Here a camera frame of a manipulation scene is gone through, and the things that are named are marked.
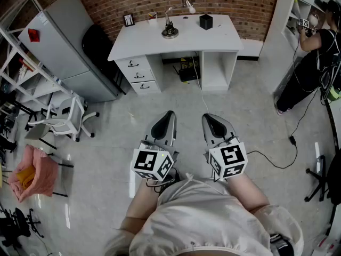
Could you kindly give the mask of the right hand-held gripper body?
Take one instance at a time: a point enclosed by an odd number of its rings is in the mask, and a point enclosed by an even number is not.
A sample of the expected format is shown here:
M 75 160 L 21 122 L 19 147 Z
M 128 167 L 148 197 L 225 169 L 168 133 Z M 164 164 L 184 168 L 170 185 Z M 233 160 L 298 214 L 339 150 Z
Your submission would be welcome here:
M 248 164 L 245 145 L 235 135 L 208 146 L 204 156 L 212 168 L 214 181 L 223 181 L 243 174 Z

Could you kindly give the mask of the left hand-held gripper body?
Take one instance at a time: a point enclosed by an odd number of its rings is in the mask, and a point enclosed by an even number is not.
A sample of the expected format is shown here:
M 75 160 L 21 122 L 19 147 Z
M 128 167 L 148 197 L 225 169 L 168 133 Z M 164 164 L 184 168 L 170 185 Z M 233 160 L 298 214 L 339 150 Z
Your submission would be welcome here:
M 176 162 L 179 152 L 173 147 L 148 140 L 134 149 L 131 170 L 140 178 L 163 181 Z

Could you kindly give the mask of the silver desk lamp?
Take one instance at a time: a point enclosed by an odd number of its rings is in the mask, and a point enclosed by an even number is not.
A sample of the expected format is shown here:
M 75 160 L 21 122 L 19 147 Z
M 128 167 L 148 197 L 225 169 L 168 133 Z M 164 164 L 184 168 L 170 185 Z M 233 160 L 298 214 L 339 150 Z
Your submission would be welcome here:
M 188 9 L 191 14 L 194 14 L 196 12 L 196 9 L 194 8 L 192 2 L 189 0 L 183 0 L 182 4 L 169 7 L 165 11 L 165 29 L 161 33 L 163 38 L 174 39 L 178 36 L 179 31 L 173 26 L 173 23 L 170 21 L 168 14 L 171 13 L 173 9 L 181 7 Z

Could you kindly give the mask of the person's right forearm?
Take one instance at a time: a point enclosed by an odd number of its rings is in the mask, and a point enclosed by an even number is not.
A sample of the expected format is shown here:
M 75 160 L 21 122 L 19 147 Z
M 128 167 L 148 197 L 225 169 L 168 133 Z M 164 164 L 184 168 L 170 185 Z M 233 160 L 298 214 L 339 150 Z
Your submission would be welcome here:
M 231 194 L 238 199 L 242 206 L 250 213 L 270 204 L 268 198 L 245 173 L 228 178 Z

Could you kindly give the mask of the person's left forearm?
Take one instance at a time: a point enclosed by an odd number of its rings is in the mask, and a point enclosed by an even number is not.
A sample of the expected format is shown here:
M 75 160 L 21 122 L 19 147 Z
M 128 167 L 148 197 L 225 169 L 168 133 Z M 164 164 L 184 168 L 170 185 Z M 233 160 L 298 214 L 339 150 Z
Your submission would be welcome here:
M 136 235 L 156 210 L 159 194 L 142 180 L 132 199 L 120 229 Z

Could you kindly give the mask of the white desk with drawers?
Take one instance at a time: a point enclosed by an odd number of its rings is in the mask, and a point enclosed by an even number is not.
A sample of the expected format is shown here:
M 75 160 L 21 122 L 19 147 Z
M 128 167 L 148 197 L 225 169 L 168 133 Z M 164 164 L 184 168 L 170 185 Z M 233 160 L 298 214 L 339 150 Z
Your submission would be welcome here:
M 130 27 L 122 27 L 108 56 L 109 61 L 146 56 L 154 81 L 160 91 L 164 88 L 163 55 L 198 56 L 204 92 L 226 92 L 236 65 L 238 52 L 243 43 L 228 15 L 213 16 L 213 27 L 204 30 L 199 25 L 199 15 L 172 16 L 170 20 L 179 30 L 174 39 L 165 39 L 161 32 L 165 19 L 157 24 L 147 21 L 137 22 Z

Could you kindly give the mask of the black router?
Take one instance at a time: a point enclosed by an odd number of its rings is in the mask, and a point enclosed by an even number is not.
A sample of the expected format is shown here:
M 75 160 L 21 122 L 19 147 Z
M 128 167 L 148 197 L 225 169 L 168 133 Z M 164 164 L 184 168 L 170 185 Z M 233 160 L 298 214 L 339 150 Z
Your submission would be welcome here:
M 175 66 L 173 66 L 173 68 L 175 72 L 178 74 L 181 82 L 188 82 L 196 79 L 201 79 L 200 69 L 193 63 L 187 65 L 181 64 L 179 69 L 177 69 Z

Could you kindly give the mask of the person's white shirt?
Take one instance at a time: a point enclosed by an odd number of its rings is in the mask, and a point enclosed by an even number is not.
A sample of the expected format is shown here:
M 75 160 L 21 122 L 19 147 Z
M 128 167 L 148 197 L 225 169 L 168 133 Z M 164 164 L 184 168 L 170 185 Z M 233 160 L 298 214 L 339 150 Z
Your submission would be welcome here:
M 190 174 L 160 192 L 156 184 L 147 181 L 159 194 L 156 210 L 136 235 L 116 229 L 103 256 L 302 255 L 302 229 L 282 206 L 250 213 L 227 182 Z

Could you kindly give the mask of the white office chair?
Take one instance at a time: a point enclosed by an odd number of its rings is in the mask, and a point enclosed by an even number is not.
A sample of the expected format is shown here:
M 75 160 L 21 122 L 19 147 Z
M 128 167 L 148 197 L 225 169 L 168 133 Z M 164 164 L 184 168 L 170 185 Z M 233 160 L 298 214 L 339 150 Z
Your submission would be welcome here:
M 75 142 L 79 141 L 79 134 L 83 131 L 88 137 L 94 138 L 95 133 L 90 132 L 84 125 L 92 117 L 99 117 L 99 112 L 86 114 L 87 103 L 84 98 L 74 96 L 63 101 L 56 109 L 53 104 L 48 106 L 46 118 L 40 121 L 29 122 L 29 126 L 43 124 L 48 126 L 54 135 L 72 135 Z

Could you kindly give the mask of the pink bag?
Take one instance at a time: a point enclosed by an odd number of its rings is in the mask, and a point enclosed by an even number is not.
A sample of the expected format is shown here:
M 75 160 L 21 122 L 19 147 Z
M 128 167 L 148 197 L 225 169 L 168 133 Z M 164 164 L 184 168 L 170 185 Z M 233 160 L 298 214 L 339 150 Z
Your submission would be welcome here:
M 35 177 L 31 185 L 24 190 L 16 173 L 31 165 L 35 167 Z M 46 152 L 26 145 L 22 160 L 17 168 L 10 173 L 8 183 L 18 202 L 22 203 L 28 197 L 36 194 L 52 197 L 57 177 L 58 163 Z

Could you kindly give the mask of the black round chair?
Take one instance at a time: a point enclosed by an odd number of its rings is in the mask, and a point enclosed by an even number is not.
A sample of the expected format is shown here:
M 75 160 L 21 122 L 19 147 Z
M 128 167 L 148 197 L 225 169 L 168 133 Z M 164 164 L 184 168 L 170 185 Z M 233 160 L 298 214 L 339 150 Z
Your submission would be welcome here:
M 126 95 L 121 88 L 124 75 L 114 61 L 108 61 L 113 45 L 99 25 L 91 25 L 83 36 L 82 48 L 99 71 L 110 80 L 116 89 Z

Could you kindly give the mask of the black office chair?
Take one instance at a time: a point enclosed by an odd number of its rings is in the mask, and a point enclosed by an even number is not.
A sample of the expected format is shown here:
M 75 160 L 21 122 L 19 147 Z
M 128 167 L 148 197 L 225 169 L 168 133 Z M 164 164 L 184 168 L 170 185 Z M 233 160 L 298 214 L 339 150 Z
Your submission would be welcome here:
M 22 248 L 18 241 L 19 236 L 30 237 L 31 232 L 44 238 L 36 228 L 36 225 L 41 224 L 41 222 L 34 221 L 33 212 L 34 209 L 30 208 L 29 213 L 25 215 L 17 207 L 13 213 L 6 209 L 0 210 L 0 237 L 4 237 L 2 244 L 5 247 Z
M 327 173 L 328 194 L 334 205 L 341 204 L 341 148 L 336 152 Z

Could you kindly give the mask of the black cube pen holder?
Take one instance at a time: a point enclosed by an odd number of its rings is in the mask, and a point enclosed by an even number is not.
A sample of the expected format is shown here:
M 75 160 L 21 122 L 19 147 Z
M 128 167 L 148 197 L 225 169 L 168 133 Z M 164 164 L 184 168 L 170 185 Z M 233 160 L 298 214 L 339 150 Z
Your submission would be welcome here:
M 199 25 L 204 30 L 209 30 L 213 27 L 213 17 L 207 14 L 199 17 Z

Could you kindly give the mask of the white bookcase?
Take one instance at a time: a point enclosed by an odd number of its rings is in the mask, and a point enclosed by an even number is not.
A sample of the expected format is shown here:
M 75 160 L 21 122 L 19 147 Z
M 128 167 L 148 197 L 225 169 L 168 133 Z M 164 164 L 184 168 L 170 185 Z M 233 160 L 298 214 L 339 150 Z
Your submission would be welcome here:
M 281 91 L 288 80 L 293 61 L 306 53 L 299 47 L 299 19 L 311 29 L 327 28 L 324 5 L 330 0 L 277 0 L 270 28 L 259 55 L 260 76 L 267 90 Z M 333 0 L 341 5 L 341 0 Z

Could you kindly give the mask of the yellow cloth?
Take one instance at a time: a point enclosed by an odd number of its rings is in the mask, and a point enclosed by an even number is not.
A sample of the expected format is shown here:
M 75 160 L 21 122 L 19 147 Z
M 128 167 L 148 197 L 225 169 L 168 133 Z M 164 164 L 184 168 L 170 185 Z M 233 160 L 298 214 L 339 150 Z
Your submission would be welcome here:
M 35 172 L 35 167 L 31 165 L 16 173 L 16 176 L 19 182 L 22 184 L 24 190 L 31 185 L 35 177 Z

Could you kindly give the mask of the grey refrigerator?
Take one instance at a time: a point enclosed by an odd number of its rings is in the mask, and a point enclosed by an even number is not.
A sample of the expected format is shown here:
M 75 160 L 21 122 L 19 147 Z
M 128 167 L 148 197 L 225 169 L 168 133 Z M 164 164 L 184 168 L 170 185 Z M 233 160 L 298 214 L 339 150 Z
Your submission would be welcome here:
M 92 63 L 82 39 L 93 21 L 81 0 L 57 0 L 39 12 L 20 33 L 21 43 L 67 88 L 89 103 L 112 101 L 119 91 Z M 30 42 L 28 29 L 39 31 Z

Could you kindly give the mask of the red fridge sticker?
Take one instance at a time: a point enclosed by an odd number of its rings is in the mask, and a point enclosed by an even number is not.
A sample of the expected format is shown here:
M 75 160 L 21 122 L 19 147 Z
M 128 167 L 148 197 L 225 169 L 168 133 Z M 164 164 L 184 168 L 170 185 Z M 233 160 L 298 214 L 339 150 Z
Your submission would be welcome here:
M 38 30 L 29 28 L 28 29 L 28 36 L 29 36 L 30 42 L 37 42 L 37 43 L 40 42 Z

